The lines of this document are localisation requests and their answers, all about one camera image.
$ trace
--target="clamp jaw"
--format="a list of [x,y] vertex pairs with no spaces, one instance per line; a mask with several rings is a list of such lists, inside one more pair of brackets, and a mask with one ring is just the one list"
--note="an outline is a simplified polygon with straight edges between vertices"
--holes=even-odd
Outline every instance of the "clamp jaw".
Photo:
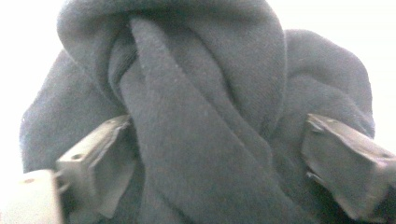
[[[134,172],[137,148],[129,117],[110,119],[57,160],[58,172],[23,176],[1,223],[92,223],[112,218]],[[335,119],[308,115],[303,158],[307,173],[353,219],[396,220],[396,156]]]
[[303,158],[308,176],[326,188],[353,219],[396,218],[396,156],[344,123],[309,114]]
[[129,126],[129,116],[110,119],[56,161],[58,172],[24,174],[0,222],[92,223],[112,218],[136,163]]

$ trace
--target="dark gray cloth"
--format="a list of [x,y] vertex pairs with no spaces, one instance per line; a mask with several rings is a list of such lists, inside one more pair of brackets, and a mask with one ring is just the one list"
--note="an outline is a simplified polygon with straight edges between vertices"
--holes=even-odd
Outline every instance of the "dark gray cloth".
[[260,0],[71,0],[21,125],[24,171],[130,114],[142,163],[103,223],[348,223],[301,157],[307,113],[374,136],[367,72]]

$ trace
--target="gray fleece fabric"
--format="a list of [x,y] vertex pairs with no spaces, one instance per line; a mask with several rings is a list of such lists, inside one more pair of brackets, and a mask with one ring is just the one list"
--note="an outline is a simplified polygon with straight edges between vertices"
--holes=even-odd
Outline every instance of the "gray fleece fabric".
[[24,171],[129,114],[139,165],[101,223],[353,223],[306,177],[307,113],[374,136],[367,72],[261,0],[69,0],[21,124]]

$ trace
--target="fabric fold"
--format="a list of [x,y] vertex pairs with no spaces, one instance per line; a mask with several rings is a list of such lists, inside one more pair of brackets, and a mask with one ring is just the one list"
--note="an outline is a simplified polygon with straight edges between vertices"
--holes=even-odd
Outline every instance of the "fabric fold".
[[307,113],[374,135],[349,51],[282,31],[261,0],[71,0],[58,32],[65,52],[21,125],[24,170],[130,114],[141,164],[102,223],[353,223],[300,153]]

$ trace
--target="white background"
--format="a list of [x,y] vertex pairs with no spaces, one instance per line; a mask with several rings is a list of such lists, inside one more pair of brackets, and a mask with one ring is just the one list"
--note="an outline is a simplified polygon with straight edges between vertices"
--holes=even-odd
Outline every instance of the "white background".
[[[285,29],[319,33],[354,52],[374,91],[375,141],[396,153],[396,2],[391,0],[271,0]],[[62,48],[56,35],[59,0],[0,3],[0,195],[21,173],[21,116]]]

